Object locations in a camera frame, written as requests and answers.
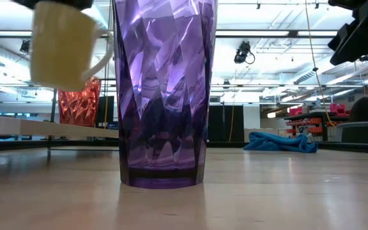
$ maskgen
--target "mug handle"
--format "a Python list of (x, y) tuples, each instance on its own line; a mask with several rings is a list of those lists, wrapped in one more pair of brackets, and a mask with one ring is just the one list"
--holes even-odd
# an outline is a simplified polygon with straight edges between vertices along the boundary
[(98, 73), (103, 67), (105, 67), (106, 64), (110, 61), (110, 58), (112, 58), (113, 56), (113, 48), (114, 48), (113, 34), (106, 30), (100, 29), (98, 30), (97, 39), (99, 39), (99, 37), (105, 34), (108, 35), (107, 43), (109, 44), (109, 48), (107, 49), (106, 55), (94, 67), (90, 68), (89, 70), (86, 70), (82, 74), (82, 79), (84, 81), (88, 80), (90, 77), (94, 76), (94, 74)]

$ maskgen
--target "purple plastic tumbler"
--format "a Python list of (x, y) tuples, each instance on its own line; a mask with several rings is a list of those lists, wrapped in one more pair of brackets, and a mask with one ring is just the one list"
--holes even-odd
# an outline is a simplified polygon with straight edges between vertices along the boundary
[(121, 181), (203, 181), (217, 0), (114, 0)]

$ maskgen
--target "black camera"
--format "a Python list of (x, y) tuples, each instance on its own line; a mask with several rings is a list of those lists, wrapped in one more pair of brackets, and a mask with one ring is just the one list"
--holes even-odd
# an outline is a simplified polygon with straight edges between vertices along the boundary
[(250, 51), (250, 44), (249, 44), (249, 42), (244, 41), (244, 42), (241, 43), (240, 48), (238, 48), (238, 50), (236, 50), (234, 62), (236, 64), (241, 64), (241, 63), (244, 63), (244, 62), (248, 63), (247, 62), (247, 57), (248, 57), (249, 54), (253, 55), (253, 53), (251, 53), (251, 51)]

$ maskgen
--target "black equipment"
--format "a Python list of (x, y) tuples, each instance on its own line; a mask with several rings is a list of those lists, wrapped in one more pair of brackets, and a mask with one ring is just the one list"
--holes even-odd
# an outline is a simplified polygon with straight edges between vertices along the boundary
[(224, 81), (224, 85), (230, 85), (230, 83), (229, 83), (229, 80), (225, 80)]
[(339, 65), (354, 62), (368, 55), (368, 0), (329, 0), (332, 6), (353, 10), (355, 20), (340, 28), (337, 36), (328, 44), (335, 51), (330, 62)]
[[(39, 2), (39, 1), (44, 1), (44, 0), (13, 0), (16, 3), (21, 4), (22, 6), (26, 6), (29, 9), (34, 9), (35, 5)], [(88, 9), (90, 7), (92, 7), (93, 4), (93, 0), (49, 0), (49, 1), (54, 1), (56, 3), (63, 3), (63, 4), (68, 4), (70, 6), (73, 6), (79, 10), (84, 10), (84, 9)]]
[(23, 40), (19, 51), (23, 52), (24, 54), (29, 54), (30, 46), (31, 46), (31, 40)]
[(368, 61), (368, 55), (359, 58), (361, 62)]
[[(252, 56), (254, 57), (254, 61), (251, 62), (251, 63), (247, 62), (247, 57), (248, 57), (249, 54), (252, 54)], [(250, 65), (255, 62), (255, 55), (253, 53), (251, 53), (251, 51), (250, 51), (249, 42), (244, 41), (244, 42), (241, 43), (240, 48), (238, 48), (238, 50), (236, 50), (234, 62), (236, 64), (247, 63), (247, 64), (250, 64)]]

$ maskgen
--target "shelf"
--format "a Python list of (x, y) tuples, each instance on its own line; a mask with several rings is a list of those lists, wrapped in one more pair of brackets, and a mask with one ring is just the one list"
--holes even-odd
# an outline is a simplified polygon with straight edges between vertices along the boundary
[[(299, 120), (299, 119), (305, 119), (305, 118), (322, 118), (326, 113), (325, 112), (310, 112), (308, 114), (301, 114), (301, 115), (297, 115), (297, 116), (290, 116), (290, 117), (286, 117), (284, 118), (284, 120)], [(329, 116), (330, 119), (332, 121), (349, 121), (349, 117), (338, 117), (335, 116), (336, 113), (335, 112), (329, 112)]]
[(0, 117), (0, 135), (60, 135), (118, 138), (119, 131)]

